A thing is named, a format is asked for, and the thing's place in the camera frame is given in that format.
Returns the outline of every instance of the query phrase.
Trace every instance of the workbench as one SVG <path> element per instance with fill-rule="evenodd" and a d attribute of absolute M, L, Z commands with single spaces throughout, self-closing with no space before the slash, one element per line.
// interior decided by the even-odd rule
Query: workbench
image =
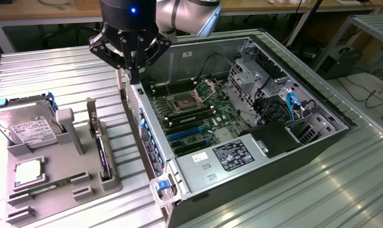
<path fill-rule="evenodd" d="M 303 16 L 298 22 L 292 36 L 288 40 L 288 45 L 292 43 L 303 23 L 310 15 L 310 11 L 317 0 L 310 4 L 302 4 L 298 10 Z M 382 6 L 382 0 L 371 0 L 374 4 L 373 14 L 378 13 Z M 222 0 L 223 16 L 235 15 L 259 15 L 259 14 L 286 14 L 295 13 L 298 5 L 291 3 L 275 2 L 268 3 L 264 0 Z M 325 0 L 318 12 L 334 11 L 358 11 L 365 10 L 365 5 L 342 5 L 334 0 Z M 10 41 L 3 28 L 7 26 L 22 25 L 48 25 L 48 24 L 68 24 L 68 23 L 88 23 L 100 22 L 102 12 L 96 10 L 78 10 L 75 5 L 67 6 L 66 10 L 42 5 L 38 0 L 14 0 L 12 4 L 0 5 L 0 47 L 4 53 L 14 53 L 15 48 Z"/>
<path fill-rule="evenodd" d="M 220 32 L 212 37 L 236 34 L 254 34 L 263 40 L 358 127 L 309 165 L 182 228 L 383 227 L 383 128 L 268 33 L 252 29 Z M 180 41 L 203 39 L 179 38 Z M 74 109 L 76 126 L 87 121 L 86 97 L 98 99 L 98 116 L 108 126 L 123 189 L 27 227 L 164 228 L 120 104 L 114 69 L 90 53 L 88 47 L 3 55 L 0 97 L 38 95 L 48 90 L 59 107 Z M 6 224 L 6 154 L 6 139 L 0 134 L 0 227 Z"/>

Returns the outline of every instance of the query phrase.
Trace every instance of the green circuit board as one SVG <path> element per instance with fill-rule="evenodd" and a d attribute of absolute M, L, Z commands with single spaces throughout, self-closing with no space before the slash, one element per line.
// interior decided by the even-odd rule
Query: green circuit board
<path fill-rule="evenodd" d="M 236 138 L 248 128 L 220 86 L 220 83 L 203 79 L 195 83 L 192 87 L 195 90 L 178 92 L 179 90 L 171 89 L 178 92 L 171 93 L 170 88 L 166 88 L 168 92 L 164 96 L 148 95 L 166 137 L 178 156 Z M 191 131 L 199 132 L 174 139 Z"/>

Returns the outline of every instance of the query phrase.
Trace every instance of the circuit board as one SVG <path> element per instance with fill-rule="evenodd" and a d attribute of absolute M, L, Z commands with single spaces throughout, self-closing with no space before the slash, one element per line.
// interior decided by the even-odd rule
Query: circuit board
<path fill-rule="evenodd" d="M 192 88 L 171 93 L 167 87 L 164 96 L 148 96 L 178 156 L 239 137 L 248 128 L 219 82 L 203 79 Z"/>

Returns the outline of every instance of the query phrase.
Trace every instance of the hard drive label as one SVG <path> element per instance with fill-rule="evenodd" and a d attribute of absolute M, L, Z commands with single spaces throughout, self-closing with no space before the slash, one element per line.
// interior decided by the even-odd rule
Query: hard drive label
<path fill-rule="evenodd" d="M 231 171 L 255 161 L 242 140 L 236 140 L 212 149 L 226 171 Z"/>
<path fill-rule="evenodd" d="M 32 145 L 36 143 L 55 140 L 56 136 L 47 120 L 38 120 L 11 126 L 14 133 L 19 136 L 23 143 Z"/>

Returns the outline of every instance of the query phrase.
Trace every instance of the blue pcie slot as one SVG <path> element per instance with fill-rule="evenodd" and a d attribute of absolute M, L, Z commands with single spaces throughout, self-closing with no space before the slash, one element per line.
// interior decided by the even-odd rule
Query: blue pcie slot
<path fill-rule="evenodd" d="M 175 134 L 175 135 L 170 136 L 167 140 L 168 141 L 174 141 L 174 140 L 182 139 L 182 138 L 184 138 L 184 137 L 187 137 L 187 136 L 190 136 L 192 134 L 198 134 L 198 133 L 200 133 L 203 131 L 203 128 L 204 128 L 204 125 L 198 127 L 198 128 L 195 128 L 195 129 L 192 129 L 192 130 L 190 130 L 190 131 L 186 131 L 186 132 L 182 132 L 179 134 Z"/>

